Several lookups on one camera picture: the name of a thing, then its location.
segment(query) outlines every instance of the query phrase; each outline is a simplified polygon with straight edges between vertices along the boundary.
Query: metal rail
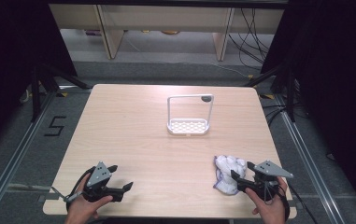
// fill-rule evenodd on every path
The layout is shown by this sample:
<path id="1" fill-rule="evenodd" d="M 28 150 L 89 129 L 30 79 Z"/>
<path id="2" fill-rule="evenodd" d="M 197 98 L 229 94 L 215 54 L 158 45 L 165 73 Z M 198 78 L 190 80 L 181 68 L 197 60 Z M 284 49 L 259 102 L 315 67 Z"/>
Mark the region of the metal rail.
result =
<path id="1" fill-rule="evenodd" d="M 284 101 L 280 95 L 277 95 L 276 99 L 279 105 L 284 105 Z M 306 171 L 311 178 L 314 188 L 320 196 L 320 201 L 322 202 L 331 223 L 346 223 L 338 209 L 337 203 L 335 202 L 332 193 L 327 188 L 326 183 L 320 174 L 320 170 L 312 159 L 311 154 L 306 147 L 306 143 L 298 131 L 295 122 L 291 122 L 291 119 L 286 112 L 281 112 L 281 115 L 289 130 L 289 133 L 291 134 L 292 140 L 296 145 L 297 151 L 299 152 L 304 166 L 306 167 Z"/>
<path id="2" fill-rule="evenodd" d="M 12 177 L 18 170 L 19 165 L 21 164 L 21 161 L 23 157 L 26 154 L 26 151 L 30 144 L 32 143 L 36 131 L 38 127 L 41 124 L 41 121 L 44 118 L 44 115 L 47 112 L 47 109 L 50 106 L 50 103 L 52 100 L 55 98 L 56 92 L 49 92 L 43 102 L 43 109 L 41 113 L 38 115 L 37 119 L 31 122 L 28 130 L 26 131 L 25 135 L 23 136 L 20 144 L 18 145 L 17 149 L 15 150 L 14 154 L 12 155 L 11 159 L 8 162 L 8 165 L 6 166 L 4 172 L 0 176 L 0 201 L 3 198 L 4 193 L 6 192 L 6 189 L 8 187 L 9 182 L 11 181 Z"/>

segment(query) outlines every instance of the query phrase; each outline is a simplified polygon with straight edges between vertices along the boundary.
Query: gray floor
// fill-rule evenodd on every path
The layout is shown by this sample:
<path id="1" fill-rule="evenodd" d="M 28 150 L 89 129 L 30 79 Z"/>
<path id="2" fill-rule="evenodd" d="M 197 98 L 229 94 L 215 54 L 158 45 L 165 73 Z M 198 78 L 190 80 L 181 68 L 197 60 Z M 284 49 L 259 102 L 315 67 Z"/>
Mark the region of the gray floor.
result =
<path id="1" fill-rule="evenodd" d="M 218 85 L 239 86 L 257 77 L 259 71 L 246 67 L 259 67 L 259 63 L 245 55 L 240 55 L 235 45 L 229 41 L 223 62 L 216 60 L 211 34 L 179 33 L 165 35 L 161 32 L 128 31 L 124 35 L 116 59 L 106 56 L 102 38 L 87 36 L 80 30 L 62 30 L 65 43 L 78 70 L 80 80 L 88 84 L 96 83 L 138 83 L 175 85 Z M 265 45 L 272 41 L 272 35 L 260 35 Z M 233 38 L 240 42 L 238 35 Z M 58 80 L 61 85 L 69 83 Z M 272 78 L 259 84 L 259 94 L 271 93 Z M 54 97 L 36 130 L 33 141 L 25 151 L 18 169 L 12 177 L 8 189 L 0 202 L 0 223 L 63 223 L 64 216 L 48 216 L 42 212 L 42 197 L 49 191 L 53 178 L 62 162 L 64 152 L 78 123 L 79 116 L 89 97 L 89 91 L 65 89 L 65 97 Z M 261 99 L 263 106 L 276 105 L 275 99 Z M 31 101 L 19 107 L 10 122 L 0 133 L 0 176 L 8 166 L 9 159 L 20 145 L 32 116 Z M 264 115 L 275 110 L 265 107 Z M 356 223 L 356 193 L 345 178 L 338 164 L 325 157 L 327 146 L 318 135 L 316 126 L 306 111 L 297 106 L 294 109 L 296 125 L 306 142 L 311 157 L 321 173 L 328 190 L 333 195 L 338 211 L 346 223 Z M 54 133 L 49 125 L 55 116 L 57 125 L 64 126 L 58 137 L 47 137 Z M 303 160 L 292 141 L 286 120 L 281 115 L 270 125 L 280 160 L 285 169 L 294 173 L 289 181 L 303 199 L 306 207 L 319 223 L 333 223 L 327 214 L 314 183 Z M 289 223 L 313 223 L 308 212 L 293 195 L 298 215 Z M 258 219 L 235 220 L 235 223 L 261 223 Z"/>

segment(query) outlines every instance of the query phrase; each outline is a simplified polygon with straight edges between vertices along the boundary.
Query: wire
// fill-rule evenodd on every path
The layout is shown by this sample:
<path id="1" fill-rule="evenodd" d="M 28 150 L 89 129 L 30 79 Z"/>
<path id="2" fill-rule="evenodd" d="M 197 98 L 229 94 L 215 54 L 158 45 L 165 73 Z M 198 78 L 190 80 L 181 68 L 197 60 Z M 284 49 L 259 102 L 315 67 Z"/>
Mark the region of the wire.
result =
<path id="1" fill-rule="evenodd" d="M 309 216 L 312 218 L 312 221 L 314 221 L 314 223 L 318 224 L 317 220 L 315 219 L 315 217 L 312 215 L 311 211 L 309 211 L 308 207 L 306 206 L 306 204 L 304 203 L 304 201 L 300 198 L 299 194 L 297 193 L 297 191 L 292 187 L 291 184 L 288 184 L 289 188 L 292 190 L 292 192 L 296 195 L 297 199 L 299 200 L 299 202 L 301 203 L 301 205 L 306 209 L 306 211 L 308 212 Z"/>
<path id="2" fill-rule="evenodd" d="M 273 122 L 274 118 L 275 118 L 278 114 L 280 114 L 280 112 L 286 110 L 286 108 L 287 108 L 287 106 L 284 106 L 283 108 L 280 108 L 280 109 L 277 110 L 277 113 L 275 113 L 275 114 L 271 117 L 271 119 L 269 119 L 269 120 L 267 121 L 268 127 L 271 126 L 271 123 Z"/>
<path id="3" fill-rule="evenodd" d="M 243 39 L 243 42 L 246 43 L 248 46 L 250 46 L 251 48 L 253 49 L 257 49 L 260 53 L 260 55 L 262 56 L 263 60 L 265 58 L 265 53 L 267 53 L 266 51 L 264 51 L 260 45 L 262 45 L 263 47 L 265 47 L 266 49 L 268 49 L 268 47 L 259 39 L 259 37 L 257 36 L 257 31 L 256 31 L 256 21 L 255 21 L 255 16 L 256 16 L 256 9 L 253 8 L 252 9 L 252 20 L 251 20 L 251 23 L 249 24 L 246 16 L 245 16 L 245 13 L 244 13 L 244 10 L 241 8 L 241 13 L 242 13 L 242 17 L 244 18 L 245 20 L 245 23 L 247 24 L 248 26 L 248 33 L 245 37 L 245 39 Z M 253 40 L 255 41 L 256 45 L 257 45 L 257 48 L 253 47 L 252 45 L 248 44 L 246 42 L 246 39 L 248 38 L 248 35 L 251 34 Z"/>

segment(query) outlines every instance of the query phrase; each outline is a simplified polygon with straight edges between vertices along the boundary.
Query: human hand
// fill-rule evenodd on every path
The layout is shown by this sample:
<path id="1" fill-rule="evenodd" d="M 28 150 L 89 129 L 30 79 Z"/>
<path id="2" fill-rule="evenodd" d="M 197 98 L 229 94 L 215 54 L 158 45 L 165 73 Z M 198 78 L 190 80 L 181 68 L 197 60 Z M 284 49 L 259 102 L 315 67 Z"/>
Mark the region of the human hand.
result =
<path id="1" fill-rule="evenodd" d="M 82 178 L 81 182 L 78 185 L 76 192 L 83 191 L 84 185 L 87 183 L 90 174 L 86 174 L 84 178 Z M 98 213 L 96 210 L 102 207 L 103 205 L 111 202 L 113 200 L 112 196 L 106 196 L 101 198 L 100 200 L 90 203 L 84 199 L 82 195 L 79 195 L 75 201 L 73 201 L 69 210 L 67 211 L 67 218 L 64 222 L 65 224 L 82 224 L 85 223 L 90 217 L 98 218 Z"/>
<path id="2" fill-rule="evenodd" d="M 288 185 L 283 181 L 283 179 L 278 176 L 278 183 L 282 187 L 279 189 L 279 194 L 284 195 Z M 253 200 L 256 204 L 256 208 L 253 209 L 252 214 L 257 215 L 260 214 L 264 224 L 282 224 L 285 223 L 285 207 L 283 205 L 282 200 L 276 194 L 273 198 L 271 204 L 266 204 L 263 199 L 257 196 L 256 192 L 254 192 L 250 188 L 246 188 L 245 192 L 248 196 Z"/>

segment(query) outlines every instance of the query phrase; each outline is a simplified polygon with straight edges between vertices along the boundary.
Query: black cable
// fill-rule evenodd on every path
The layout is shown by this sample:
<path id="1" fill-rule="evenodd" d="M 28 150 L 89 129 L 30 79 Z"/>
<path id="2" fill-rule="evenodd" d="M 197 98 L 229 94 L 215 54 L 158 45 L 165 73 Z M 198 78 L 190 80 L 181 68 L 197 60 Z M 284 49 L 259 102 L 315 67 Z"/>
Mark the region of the black cable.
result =
<path id="1" fill-rule="evenodd" d="M 244 52 L 245 54 L 247 54 L 248 56 L 250 56 L 250 58 L 256 60 L 258 63 L 263 63 L 263 60 L 259 59 L 258 57 L 256 57 L 254 54 L 250 53 L 249 51 L 247 51 L 246 49 L 242 48 L 242 44 L 238 45 L 235 40 L 233 39 L 233 37 L 231 35 L 228 35 L 230 37 L 230 39 L 233 41 L 233 43 L 235 44 L 235 46 L 242 52 Z"/>
<path id="2" fill-rule="evenodd" d="M 247 20 L 245 14 L 244 14 L 244 11 L 243 11 L 242 8 L 241 8 L 241 14 L 242 14 L 242 17 L 243 17 L 244 20 L 245 20 L 245 23 L 246 23 L 247 26 L 248 26 L 248 33 L 247 33 L 247 35 L 245 36 L 245 39 L 242 39 L 242 37 L 241 37 L 241 39 L 244 41 L 244 43 L 246 43 L 246 44 L 247 44 L 248 46 L 250 46 L 251 48 L 257 49 L 257 50 L 260 52 L 260 55 L 262 55 L 262 58 L 263 58 L 263 60 L 264 60 L 264 58 L 265 58 L 264 53 L 267 53 L 267 52 L 264 51 L 264 50 L 260 47 L 259 43 L 260 43 L 261 45 L 263 45 L 266 49 L 268 49 L 268 47 L 267 47 L 265 44 L 263 44 L 263 42 L 262 42 L 262 41 L 259 39 L 259 37 L 257 36 L 256 22 L 255 22 L 255 15 L 256 15 L 255 8 L 252 10 L 252 21 L 251 21 L 250 25 L 249 25 L 249 22 L 248 22 L 248 20 Z M 246 42 L 246 40 L 247 40 L 249 34 L 251 34 L 253 40 L 255 41 L 255 43 L 256 43 L 256 45 L 257 45 L 257 48 L 253 47 L 252 45 L 250 45 L 250 44 L 248 44 L 248 43 Z"/>
<path id="3" fill-rule="evenodd" d="M 287 108 L 287 106 L 284 106 L 283 108 L 280 108 L 280 109 L 277 111 L 277 113 L 275 113 L 275 114 L 271 117 L 271 119 L 269 119 L 269 120 L 267 121 L 268 127 L 271 126 L 271 123 L 273 122 L 274 118 L 275 118 L 278 114 L 280 114 L 280 112 L 286 110 L 286 108 Z"/>
<path id="4" fill-rule="evenodd" d="M 308 207 L 306 206 L 306 204 L 303 202 L 303 200 L 300 198 L 299 194 L 297 193 L 297 191 L 292 187 L 291 184 L 288 184 L 289 188 L 292 190 L 292 192 L 296 195 L 297 199 L 299 200 L 299 202 L 301 203 L 301 205 L 306 209 L 306 211 L 308 212 L 309 216 L 312 218 L 312 221 L 314 221 L 315 224 L 318 224 L 317 219 L 315 219 L 314 215 L 312 215 L 312 213 L 309 211 Z"/>

